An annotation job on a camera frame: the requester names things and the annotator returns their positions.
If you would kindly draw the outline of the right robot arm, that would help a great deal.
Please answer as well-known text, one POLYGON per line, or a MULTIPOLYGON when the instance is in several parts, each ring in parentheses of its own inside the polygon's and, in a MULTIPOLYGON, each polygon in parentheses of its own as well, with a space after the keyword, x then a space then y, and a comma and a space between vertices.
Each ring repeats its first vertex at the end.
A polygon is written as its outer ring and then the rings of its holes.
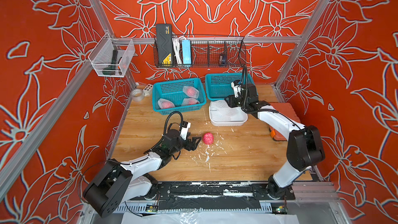
POLYGON ((254 84, 235 80, 231 87, 233 94, 225 98, 230 108, 240 107, 243 112, 267 123, 287 139, 287 162, 269 177, 266 188, 270 198, 280 199, 297 178, 325 159, 320 132, 315 126, 294 121, 270 103, 260 101, 254 84))

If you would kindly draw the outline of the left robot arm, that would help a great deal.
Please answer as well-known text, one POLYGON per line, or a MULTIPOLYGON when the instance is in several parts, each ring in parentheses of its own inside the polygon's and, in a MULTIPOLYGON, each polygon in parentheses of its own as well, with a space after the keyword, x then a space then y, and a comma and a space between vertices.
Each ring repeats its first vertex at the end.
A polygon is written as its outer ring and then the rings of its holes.
POLYGON ((136 197, 143 197, 156 187, 158 181, 149 173, 177 160, 183 149, 197 149, 201 137, 182 135, 178 130, 167 131, 144 156, 119 162, 110 159, 83 191, 83 199, 102 217, 108 217, 120 204, 136 197))

